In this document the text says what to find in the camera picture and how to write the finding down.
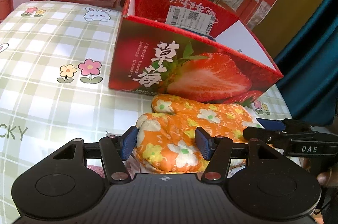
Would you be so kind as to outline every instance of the blue gripper pad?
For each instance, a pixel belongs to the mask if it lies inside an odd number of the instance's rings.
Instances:
[[[283,122],[278,120],[270,120],[263,118],[256,118],[256,120],[267,130],[270,131],[284,131],[286,126]]]
[[[197,127],[195,130],[195,143],[203,158],[207,161],[211,160],[212,151],[211,143],[213,138],[201,127]]]
[[[122,160],[127,160],[136,147],[138,129],[136,126],[131,126],[126,132],[119,137],[119,145],[121,148],[120,157]]]

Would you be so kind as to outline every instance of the red strawberry box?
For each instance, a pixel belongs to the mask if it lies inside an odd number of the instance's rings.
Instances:
[[[248,105],[282,74],[233,13],[208,0],[126,0],[109,88]]]

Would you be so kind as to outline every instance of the tablecloth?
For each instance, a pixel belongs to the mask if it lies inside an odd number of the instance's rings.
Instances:
[[[120,13],[91,8],[24,3],[0,24],[0,224],[19,216],[11,186],[21,173],[73,138],[121,135],[151,111],[151,96],[108,89]],[[276,86],[250,108],[291,118]]]

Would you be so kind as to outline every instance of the orange floral oven mitt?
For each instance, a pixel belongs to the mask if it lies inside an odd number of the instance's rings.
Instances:
[[[139,133],[134,154],[146,171],[155,173],[205,170],[208,161],[196,147],[196,127],[203,127],[211,136],[245,142],[243,124],[253,122],[244,107],[237,104],[203,104],[178,96],[158,95],[152,107],[155,113],[145,113],[137,120]],[[243,162],[239,159],[232,165]]]

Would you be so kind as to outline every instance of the dark green curtain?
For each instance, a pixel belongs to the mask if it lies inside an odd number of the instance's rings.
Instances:
[[[328,125],[338,96],[338,0],[323,0],[275,58],[277,83],[294,119]]]

